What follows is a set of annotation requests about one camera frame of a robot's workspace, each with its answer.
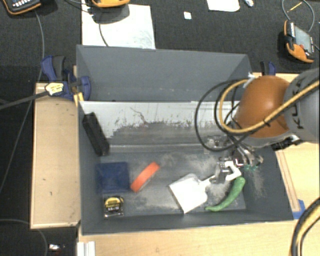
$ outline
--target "cable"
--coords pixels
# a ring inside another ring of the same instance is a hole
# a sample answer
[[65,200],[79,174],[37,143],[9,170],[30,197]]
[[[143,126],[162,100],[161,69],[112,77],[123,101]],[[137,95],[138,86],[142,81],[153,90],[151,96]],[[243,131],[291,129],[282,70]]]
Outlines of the cable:
[[0,104],[7,104],[9,103],[9,101],[5,100],[5,99],[2,99],[0,98]]
[[79,2],[79,1],[75,1],[75,0],[67,0],[68,2],[72,2],[72,3],[75,3],[75,4],[78,4],[78,5],[87,5],[86,3],[83,3],[83,2]]
[[302,251],[303,251],[303,244],[304,244],[304,240],[306,238],[306,235],[308,234],[308,232],[313,228],[313,226],[320,220],[320,216],[315,220],[314,223],[312,223],[312,225],[310,225],[304,232],[304,234],[301,237],[301,241],[300,241],[300,255],[302,256]]
[[[311,13],[312,13],[312,23],[311,23],[311,26],[310,26],[310,28],[308,30],[308,32],[310,32],[312,30],[312,28],[314,27],[314,24],[315,24],[315,11],[312,8],[312,6],[306,0],[301,0],[301,1],[303,3],[305,3],[309,7],[309,9],[311,10]],[[286,16],[286,18],[288,20],[290,20],[290,17],[289,17],[289,15],[287,14],[287,12],[285,10],[285,0],[282,0],[281,6],[282,6],[282,11],[283,11],[284,15]]]
[[16,101],[4,104],[4,105],[0,106],[0,111],[4,110],[6,108],[9,108],[9,107],[13,107],[13,106],[19,105],[21,103],[25,103],[25,102],[29,102],[29,101],[31,101],[31,103],[32,103],[33,100],[39,99],[39,98],[44,97],[44,96],[48,96],[48,92],[47,91],[43,91],[41,93],[33,94],[33,95],[29,96],[29,97],[25,97],[25,98],[18,99]]
[[234,107],[230,109],[230,111],[226,114],[224,118],[224,122],[227,123],[228,117],[232,114],[232,112],[240,105],[240,102],[238,102]]
[[220,121],[221,126],[223,127],[224,130],[226,130],[229,133],[234,134],[234,135],[237,135],[237,134],[238,135],[243,135],[243,134],[246,134],[248,132],[256,132],[257,130],[261,129],[262,127],[267,125],[269,122],[271,122],[271,120],[274,119],[278,114],[283,112],[286,108],[290,107],[290,105],[293,105],[296,101],[298,101],[302,97],[306,96],[307,93],[309,93],[312,90],[318,88],[319,87],[319,81],[315,81],[311,85],[305,87],[299,93],[297,93],[292,98],[287,100],[283,105],[281,105],[276,110],[274,110],[271,114],[269,114],[264,120],[254,124],[254,125],[252,125],[250,127],[244,128],[244,129],[233,129],[233,128],[230,128],[229,126],[227,126],[224,123],[224,120],[223,120],[223,117],[222,117],[222,106],[223,106],[223,102],[224,102],[228,92],[230,92],[233,88],[235,88],[235,87],[237,87],[239,85],[241,85],[241,83],[240,82],[236,82],[236,83],[232,84],[230,87],[228,87],[225,90],[225,92],[221,96],[220,108],[219,108],[219,121]]
[[105,40],[105,38],[104,38],[104,35],[102,34],[102,31],[101,31],[101,24],[99,23],[99,31],[100,31],[100,36],[101,36],[101,38],[102,38],[102,40],[103,40],[103,42],[104,42],[104,44],[105,44],[105,46],[109,46],[108,44],[107,44],[107,42],[106,42],[106,40]]
[[[211,151],[211,152],[221,152],[221,151],[225,151],[225,150],[228,150],[228,149],[231,149],[235,146],[237,146],[240,142],[242,142],[246,137],[248,137],[249,135],[245,135],[243,137],[241,137],[240,139],[234,141],[232,144],[230,144],[229,146],[225,146],[225,147],[219,147],[219,148],[212,148],[212,147],[208,147],[204,141],[202,140],[201,136],[200,136],[200,133],[199,133],[199,128],[198,128],[198,113],[199,113],[199,109],[200,109],[200,106],[202,104],[202,102],[205,100],[205,98],[210,94],[212,93],[215,89],[221,87],[221,86],[224,86],[226,84],[230,84],[230,83],[233,83],[235,82],[234,80],[232,81],[225,81],[225,82],[221,82],[215,86],[213,86],[211,89],[209,89],[202,97],[201,99],[199,100],[196,108],[195,108],[195,113],[194,113],[194,129],[195,129],[195,134],[196,134],[196,137],[198,138],[200,144],[207,150]],[[214,105],[214,112],[217,112],[217,102],[215,103]]]
[[303,225],[305,221],[308,219],[310,214],[316,209],[317,206],[320,205],[320,197],[316,199],[311,205],[303,212],[301,217],[299,218],[293,232],[292,236],[292,241],[291,241],[291,247],[290,247],[290,252],[291,256],[297,256],[298,255],[298,242],[299,242],[299,237],[301,237],[300,231],[303,228]]
[[[38,24],[39,24],[39,27],[40,27],[40,32],[41,32],[41,41],[42,41],[42,56],[41,56],[42,58],[41,59],[43,59],[45,57],[45,36],[44,36],[44,31],[43,31],[42,24],[41,24],[40,18],[38,16],[38,13],[36,11],[34,11],[34,13],[35,13],[36,19],[38,21]],[[37,82],[39,82],[39,80],[41,78],[41,74],[42,74],[42,70],[40,69]],[[7,179],[7,176],[8,176],[12,161],[14,159],[14,155],[15,155],[17,146],[18,146],[18,142],[19,142],[21,133],[22,133],[22,131],[24,129],[24,126],[25,126],[25,123],[26,123],[26,120],[27,120],[27,116],[29,114],[29,111],[30,111],[31,107],[32,107],[32,101],[30,101],[30,103],[29,103],[29,105],[27,107],[27,110],[26,110],[25,115],[23,117],[23,121],[22,121],[21,126],[19,128],[18,135],[17,135],[17,137],[15,139],[13,150],[12,150],[12,153],[11,153],[11,156],[10,156],[10,159],[9,159],[9,163],[8,163],[8,166],[7,166],[6,170],[5,170],[5,172],[4,172],[2,183],[1,183],[1,186],[0,186],[0,194],[2,192],[2,189],[4,188],[4,185],[5,185],[5,182],[6,182],[6,179]]]
[[[26,224],[29,226],[29,223],[24,221],[24,220],[20,220],[20,219],[16,219],[16,218],[0,218],[0,223],[1,222],[15,222],[15,223],[22,223],[22,224]],[[36,231],[39,232],[39,234],[41,235],[42,237],[42,240],[43,240],[43,243],[44,243],[44,256],[47,256],[48,254],[48,242],[47,242],[47,239],[44,235],[44,233],[39,230],[39,229],[35,229]]]
[[313,44],[314,45],[314,47],[320,52],[320,50],[319,50],[319,46],[318,45],[316,45],[315,43]]
[[85,3],[82,3],[82,2],[78,2],[78,1],[73,1],[73,0],[64,0],[66,3],[68,3],[69,5],[73,6],[74,8],[77,8],[78,10],[82,11],[82,12],[85,12],[87,14],[90,14],[90,12],[88,12],[87,10],[84,10],[82,9],[81,7],[78,7],[78,6],[75,6],[73,5],[72,3],[75,3],[75,4],[79,4],[79,5],[85,5]]
[[303,222],[300,231],[297,234],[296,237],[296,245],[295,247],[297,248],[297,253],[301,251],[301,239],[303,235],[306,233],[306,231],[311,227],[315,221],[320,217],[320,205],[317,205],[314,207],[311,211],[310,214],[308,214],[307,218]]

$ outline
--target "white paper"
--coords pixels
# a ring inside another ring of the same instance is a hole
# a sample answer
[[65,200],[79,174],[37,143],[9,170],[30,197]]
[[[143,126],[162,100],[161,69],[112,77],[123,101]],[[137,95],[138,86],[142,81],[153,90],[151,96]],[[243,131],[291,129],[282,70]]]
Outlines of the white paper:
[[[129,4],[130,14],[121,21],[101,24],[102,35],[110,47],[156,49],[151,9],[147,5]],[[82,44],[104,46],[99,25],[92,16],[82,12]]]
[[211,11],[236,12],[240,9],[238,0],[206,0]]

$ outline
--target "black cable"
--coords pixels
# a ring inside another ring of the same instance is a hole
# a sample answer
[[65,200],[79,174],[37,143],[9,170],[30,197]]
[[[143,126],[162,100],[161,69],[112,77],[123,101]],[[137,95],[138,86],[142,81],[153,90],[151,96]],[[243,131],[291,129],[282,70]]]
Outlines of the black cable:
[[13,102],[10,102],[10,103],[1,105],[1,106],[0,106],[0,111],[1,111],[1,110],[4,110],[4,109],[6,109],[6,108],[10,108],[10,107],[19,105],[19,104],[21,104],[21,103],[25,103],[25,102],[33,101],[33,100],[35,100],[35,99],[39,99],[39,98],[44,97],[44,96],[47,96],[47,95],[48,95],[48,92],[47,92],[47,91],[43,91],[43,92],[38,93],[38,94],[33,94],[33,95],[29,96],[29,97],[25,97],[25,98],[22,98],[22,99],[18,99],[18,100],[16,100],[16,101],[13,101]]
[[[207,150],[209,151],[212,151],[212,152],[221,152],[221,151],[225,151],[225,150],[228,150],[228,149],[231,149],[231,148],[234,148],[235,146],[237,146],[240,142],[242,142],[247,136],[249,135],[246,135],[246,136],[243,136],[241,137],[240,139],[237,139],[235,142],[233,142],[232,144],[230,144],[229,146],[225,146],[225,147],[216,147],[216,148],[212,148],[212,147],[208,147],[204,141],[202,140],[201,136],[200,136],[200,133],[199,133],[199,128],[198,128],[198,113],[199,113],[199,109],[200,109],[200,106],[202,104],[202,102],[205,100],[205,98],[210,94],[212,93],[214,90],[216,90],[217,88],[221,87],[221,86],[224,86],[224,85],[227,85],[227,84],[233,84],[234,82],[236,82],[237,80],[232,80],[232,81],[225,81],[225,82],[221,82],[215,86],[213,86],[211,89],[209,89],[202,97],[201,99],[199,100],[196,108],[195,108],[195,113],[194,113],[194,129],[195,129],[195,134],[200,142],[200,144]],[[214,112],[217,111],[217,102],[216,104],[214,105]],[[220,124],[217,122],[217,119],[215,119],[215,122],[217,124],[217,126],[219,127]]]
[[106,40],[105,40],[105,38],[104,38],[104,35],[102,34],[102,31],[101,31],[101,24],[99,24],[99,31],[100,31],[100,36],[101,36],[101,38],[102,38],[105,46],[108,47],[109,45],[107,44],[107,42],[106,42]]
[[320,216],[315,220],[314,223],[312,223],[311,226],[309,226],[306,231],[303,233],[302,237],[301,237],[301,241],[300,241],[300,256],[302,256],[302,246],[304,244],[304,240],[305,240],[305,237],[307,236],[308,232],[310,231],[310,229],[313,228],[313,226],[320,220]]
[[75,3],[75,4],[80,4],[80,5],[82,5],[82,4],[84,4],[84,3],[82,3],[82,2],[76,2],[76,1],[71,1],[71,2],[69,2],[70,0],[64,0],[64,1],[65,1],[66,3],[68,3],[69,5],[73,6],[74,8],[77,8],[78,10],[80,10],[80,11],[82,11],[82,12],[85,12],[85,13],[87,13],[87,14],[90,14],[90,12],[88,12],[87,10],[84,10],[84,9],[82,9],[81,7],[78,7],[78,6],[72,4],[72,3]]
[[229,116],[231,115],[231,113],[240,105],[240,102],[238,102],[236,105],[234,105],[234,107],[232,107],[230,109],[230,111],[226,114],[225,118],[224,118],[224,123],[226,124],[228,121]]
[[[26,224],[29,226],[29,223],[24,221],[24,220],[21,220],[21,219],[16,219],[16,218],[0,218],[0,223],[1,222],[15,222],[15,223],[22,223],[22,224]],[[36,231],[39,232],[39,234],[41,235],[42,237],[42,240],[43,240],[43,244],[44,244],[44,256],[47,256],[48,254],[48,242],[47,242],[47,239],[44,235],[44,233],[40,230],[40,229],[36,229]]]
[[5,100],[5,99],[2,99],[2,98],[0,98],[0,104],[7,104],[7,103],[9,103],[10,101],[7,101],[7,100]]
[[[309,9],[311,10],[311,13],[312,13],[312,24],[311,24],[311,26],[310,26],[310,28],[308,30],[308,32],[310,32],[312,30],[314,24],[315,24],[315,11],[307,1],[305,1],[305,0],[301,0],[301,1],[304,2],[309,7]],[[282,6],[282,10],[283,10],[284,15],[286,16],[286,18],[288,20],[290,20],[290,17],[289,17],[289,15],[287,14],[287,12],[285,10],[285,0],[282,0],[281,6]]]
[[319,46],[318,45],[316,45],[315,43],[313,44],[314,45],[314,47],[320,52],[320,50],[319,50]]
[[[39,18],[39,15],[38,13],[34,10],[34,13],[35,13],[35,16],[36,16],[36,19],[38,21],[38,24],[39,24],[39,28],[40,28],[40,32],[41,32],[41,41],[42,41],[42,54],[41,54],[41,59],[43,59],[45,57],[45,36],[44,36],[44,31],[43,31],[43,28],[42,28],[42,24],[41,24],[41,21],[40,21],[40,18]],[[41,74],[42,74],[42,70],[40,69],[40,72],[39,72],[39,75],[38,75],[38,78],[37,78],[37,82],[40,80],[41,78]],[[20,136],[21,136],[21,133],[24,129],[24,126],[25,126],[25,122],[27,120],[27,117],[28,117],[28,114],[29,114],[29,111],[32,107],[32,101],[30,101],[29,105],[28,105],[28,108],[24,114],[24,117],[23,117],[23,121],[21,123],[21,126],[19,128],[19,132],[18,132],[18,135],[15,139],[15,142],[14,142],[14,146],[13,146],[13,150],[11,152],[11,156],[10,156],[10,159],[9,159],[9,163],[6,167],[6,170],[5,170],[5,173],[4,173],[4,176],[3,176],[3,179],[2,179],[2,183],[0,185],[0,194],[2,192],[2,189],[5,185],[5,182],[6,182],[6,179],[7,179],[7,176],[8,176],[8,173],[9,173],[9,170],[11,168],[11,164],[12,164],[12,161],[14,159],[14,155],[15,155],[15,152],[16,152],[16,149],[17,149],[17,146],[18,146],[18,142],[19,142],[19,139],[20,139]]]
[[299,218],[293,232],[292,241],[291,241],[291,256],[297,256],[298,255],[298,248],[297,248],[297,236],[299,234],[299,231],[301,230],[301,227],[303,223],[306,221],[310,213],[313,211],[313,209],[320,204],[320,197],[316,199],[301,215]]

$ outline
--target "green pepper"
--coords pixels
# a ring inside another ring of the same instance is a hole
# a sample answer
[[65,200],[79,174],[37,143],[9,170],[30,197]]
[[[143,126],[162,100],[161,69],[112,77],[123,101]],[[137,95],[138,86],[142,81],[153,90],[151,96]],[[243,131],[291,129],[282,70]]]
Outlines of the green pepper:
[[223,200],[221,203],[219,203],[215,206],[207,206],[204,209],[212,211],[212,212],[218,212],[218,211],[221,211],[222,209],[226,208],[238,197],[238,195],[242,191],[245,183],[246,183],[246,180],[244,177],[242,177],[242,176],[237,177],[234,180],[232,188],[230,189],[230,192],[227,195],[227,197],[225,198],[225,200]]

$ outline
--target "black floor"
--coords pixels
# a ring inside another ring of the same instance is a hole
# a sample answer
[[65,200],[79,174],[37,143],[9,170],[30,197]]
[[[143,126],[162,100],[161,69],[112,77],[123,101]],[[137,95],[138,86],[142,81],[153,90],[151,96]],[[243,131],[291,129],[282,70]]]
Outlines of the black floor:
[[[76,63],[76,44],[81,43],[80,5],[55,0],[37,9],[45,39],[45,56],[64,55],[66,66]],[[248,54],[253,71],[260,71],[260,61],[271,61],[277,71],[300,73],[319,66],[319,52],[313,64],[292,61],[283,46],[285,16],[280,0],[256,1],[248,8],[239,0],[238,12],[208,11],[206,0],[131,0],[132,4],[151,5],[155,45],[158,49],[177,49]],[[310,35],[319,39],[320,2],[309,1],[316,17]],[[184,11],[192,20],[184,19]],[[306,6],[290,12],[297,25],[309,28],[312,16]],[[0,4],[0,99],[14,101],[29,96],[38,79],[42,58],[41,33],[33,12],[9,16]],[[0,111],[0,186],[4,180],[12,150],[28,104]],[[30,217],[32,169],[32,111],[29,112],[18,141],[11,167],[0,193],[0,219]],[[44,230],[48,244],[63,247],[60,255],[71,256],[75,250],[75,228]],[[0,256],[43,255],[42,237],[28,231],[22,223],[0,222]]]

